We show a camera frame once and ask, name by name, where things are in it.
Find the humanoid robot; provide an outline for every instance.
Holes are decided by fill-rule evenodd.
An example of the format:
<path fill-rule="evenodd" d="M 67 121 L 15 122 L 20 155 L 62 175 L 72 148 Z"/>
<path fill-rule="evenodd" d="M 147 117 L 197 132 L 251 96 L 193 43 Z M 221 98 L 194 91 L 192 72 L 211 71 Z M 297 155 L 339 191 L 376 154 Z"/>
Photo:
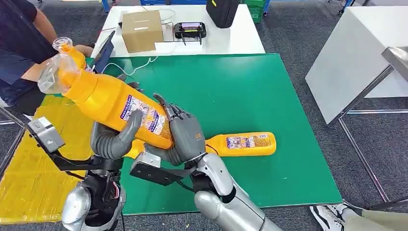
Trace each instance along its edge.
<path fill-rule="evenodd" d="M 249 198 L 228 172 L 222 159 L 205 151 L 205 140 L 196 117 L 160 95 L 155 98 L 163 106 L 170 121 L 175 145 L 163 150 L 145 145 L 132 165 L 130 174 L 161 185 L 178 183 L 194 192 L 197 209 L 225 231 L 280 231 Z M 92 128 L 88 160 L 69 160 L 58 149 L 64 141 L 44 117 L 32 120 L 27 128 L 56 166 L 81 181 L 68 194 L 62 212 L 62 223 L 70 231 L 113 231 L 126 201 L 120 185 L 123 156 L 131 149 L 143 114 L 134 111 L 121 132 L 96 123 Z M 160 167 L 161 161 L 184 169 Z M 86 170 L 85 177 L 70 172 Z M 180 180 L 190 177 L 192 188 Z"/>

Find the black case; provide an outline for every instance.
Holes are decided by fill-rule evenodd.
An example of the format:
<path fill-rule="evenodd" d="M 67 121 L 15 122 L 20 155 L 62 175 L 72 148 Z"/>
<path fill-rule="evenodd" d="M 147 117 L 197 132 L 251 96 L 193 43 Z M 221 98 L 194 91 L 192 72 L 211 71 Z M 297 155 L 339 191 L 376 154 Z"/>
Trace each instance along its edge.
<path fill-rule="evenodd" d="M 206 9 L 219 28 L 228 28 L 234 21 L 240 0 L 207 0 Z"/>

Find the brown box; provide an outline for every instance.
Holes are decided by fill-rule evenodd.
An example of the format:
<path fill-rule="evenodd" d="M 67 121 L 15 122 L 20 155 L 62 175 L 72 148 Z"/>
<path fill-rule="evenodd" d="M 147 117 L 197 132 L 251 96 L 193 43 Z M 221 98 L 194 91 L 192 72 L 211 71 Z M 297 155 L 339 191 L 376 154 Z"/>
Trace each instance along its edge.
<path fill-rule="evenodd" d="M 156 50 L 164 41 L 159 11 L 123 14 L 122 37 L 129 53 Z"/>

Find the bottle cap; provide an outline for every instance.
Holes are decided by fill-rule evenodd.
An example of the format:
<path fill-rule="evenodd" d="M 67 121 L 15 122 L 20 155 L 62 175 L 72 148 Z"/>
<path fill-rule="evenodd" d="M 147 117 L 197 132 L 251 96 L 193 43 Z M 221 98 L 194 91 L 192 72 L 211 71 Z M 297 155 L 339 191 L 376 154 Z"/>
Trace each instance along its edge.
<path fill-rule="evenodd" d="M 65 93 L 79 76 L 80 71 L 74 60 L 66 54 L 58 54 L 50 59 L 41 72 L 38 88 L 45 94 Z"/>

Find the yellow bottle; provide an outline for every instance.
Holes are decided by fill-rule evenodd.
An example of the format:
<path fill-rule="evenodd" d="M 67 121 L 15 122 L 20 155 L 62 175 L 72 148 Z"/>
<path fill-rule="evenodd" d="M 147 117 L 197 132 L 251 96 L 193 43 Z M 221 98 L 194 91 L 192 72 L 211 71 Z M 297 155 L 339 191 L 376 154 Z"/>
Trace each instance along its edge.
<path fill-rule="evenodd" d="M 78 69 L 70 55 L 56 55 L 41 73 L 38 87 L 47 94 L 62 93 L 85 115 L 119 131 L 140 109 L 143 120 L 136 138 L 164 149 L 173 145 L 169 121 L 159 103 L 115 77 Z"/>
<path fill-rule="evenodd" d="M 56 49 L 60 54 L 69 55 L 77 65 L 79 69 L 85 69 L 91 71 L 91 68 L 87 65 L 85 56 L 75 49 L 72 40 L 68 37 L 59 37 L 52 42 L 52 47 Z"/>
<path fill-rule="evenodd" d="M 125 156 L 136 159 L 144 151 L 144 142 L 135 140 Z M 219 156 L 272 155 L 276 151 L 275 136 L 271 132 L 250 132 L 216 135 L 205 141 L 205 150 Z"/>

